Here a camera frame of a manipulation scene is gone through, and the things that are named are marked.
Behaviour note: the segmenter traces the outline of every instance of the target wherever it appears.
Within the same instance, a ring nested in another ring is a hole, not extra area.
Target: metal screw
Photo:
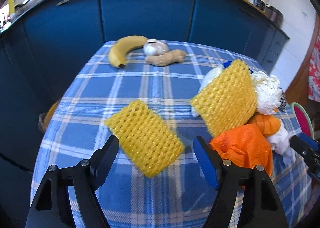
[[[257,165],[256,168],[257,168],[258,171],[263,171],[264,170],[264,167],[261,166],[261,165]]]
[[[57,167],[57,165],[51,165],[50,167],[49,167],[49,171],[55,171],[56,169],[57,169],[58,167]]]
[[[230,165],[231,165],[231,161],[228,160],[228,159],[224,159],[224,160],[222,161],[222,163],[223,163],[223,165],[225,165],[225,166],[230,166]]]
[[[81,166],[87,166],[88,164],[89,164],[89,160],[88,159],[81,160]]]

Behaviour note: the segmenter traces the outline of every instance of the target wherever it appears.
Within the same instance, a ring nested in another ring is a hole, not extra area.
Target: crumpled white plastic
[[[283,157],[283,163],[289,165],[296,161],[296,155],[294,150],[289,146],[289,140],[292,137],[291,134],[285,129],[283,122],[278,132],[270,135],[266,140],[270,143],[271,149]]]
[[[203,79],[203,81],[202,81],[202,83],[200,85],[198,93],[200,93],[201,90],[203,88],[205,88],[208,84],[210,84],[213,79],[218,77],[222,73],[222,71],[223,71],[222,67],[215,67],[215,68],[211,69],[205,75],[205,77],[204,77],[204,79]],[[191,114],[192,114],[193,117],[198,117],[200,115],[193,107],[191,107]]]
[[[275,75],[267,76],[262,71],[251,74],[252,84],[257,94],[257,111],[265,115],[274,115],[274,109],[281,105],[282,89],[280,81]]]

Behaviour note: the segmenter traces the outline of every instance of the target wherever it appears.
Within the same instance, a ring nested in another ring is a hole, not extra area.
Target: orange plastic bag
[[[248,123],[257,125],[264,137],[269,137],[270,135],[277,133],[281,126],[281,122],[278,118],[273,115],[264,115],[260,113],[252,116]]]
[[[213,138],[209,147],[216,150],[222,159],[229,159],[238,167],[262,165],[269,176],[272,174],[271,146],[255,124],[225,131]]]

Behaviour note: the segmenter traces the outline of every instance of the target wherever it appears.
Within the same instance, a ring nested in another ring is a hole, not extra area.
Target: foam net sleeve
[[[246,124],[257,109],[249,67],[234,60],[190,104],[200,113],[212,136]]]
[[[184,150],[177,135],[141,100],[131,102],[104,123],[147,177],[160,173]]]

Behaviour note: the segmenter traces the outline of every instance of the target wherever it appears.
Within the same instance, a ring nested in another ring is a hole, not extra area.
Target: table
[[[193,138],[211,136],[200,117],[191,115],[193,97],[205,74],[225,61],[240,58],[256,71],[261,69],[252,58],[204,45],[167,42],[170,49],[182,49],[187,55],[183,64],[156,67],[144,63],[142,49],[127,56],[124,69],[112,67],[108,51],[115,42],[106,42],[88,61],[64,94],[37,157],[31,201],[51,164],[59,168],[76,165],[101,148],[112,134],[103,120],[140,98],[174,131],[186,149],[180,157],[156,177],[145,177],[124,152],[114,161],[105,184],[97,192],[101,208],[113,227],[202,227],[216,192],[210,187],[193,153]],[[277,113],[291,134],[301,132],[290,108]],[[290,227],[303,216],[311,192],[307,166],[297,155],[294,164],[285,167],[282,157],[273,154],[271,176],[281,199]],[[69,188],[71,208],[78,228],[84,227],[75,199]],[[239,190],[230,227],[236,227],[243,201]]]

